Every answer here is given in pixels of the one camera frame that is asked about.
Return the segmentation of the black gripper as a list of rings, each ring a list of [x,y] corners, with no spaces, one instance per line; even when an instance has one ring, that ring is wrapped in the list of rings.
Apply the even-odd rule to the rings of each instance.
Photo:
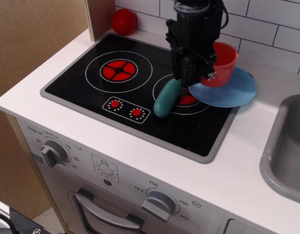
[[[177,20],[166,22],[167,41],[171,48],[171,62],[176,80],[182,87],[215,77],[217,61],[213,44],[219,38],[222,26],[222,9],[210,9],[199,16],[177,14]]]

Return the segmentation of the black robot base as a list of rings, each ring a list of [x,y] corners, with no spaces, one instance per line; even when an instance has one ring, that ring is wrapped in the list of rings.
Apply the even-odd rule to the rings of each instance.
[[[49,230],[13,208],[9,208],[9,217],[0,213],[0,221],[7,225],[0,227],[0,234],[51,234]]]

